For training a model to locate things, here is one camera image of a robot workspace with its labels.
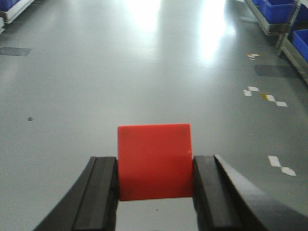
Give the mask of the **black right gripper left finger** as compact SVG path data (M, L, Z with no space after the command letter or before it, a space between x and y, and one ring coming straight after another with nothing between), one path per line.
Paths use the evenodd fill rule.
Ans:
M37 231L114 231L118 205L117 159L91 157Z

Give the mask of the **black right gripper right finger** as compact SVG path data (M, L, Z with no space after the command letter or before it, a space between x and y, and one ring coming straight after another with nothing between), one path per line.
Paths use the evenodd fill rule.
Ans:
M308 218L260 190L221 156L193 158L200 231L306 231Z

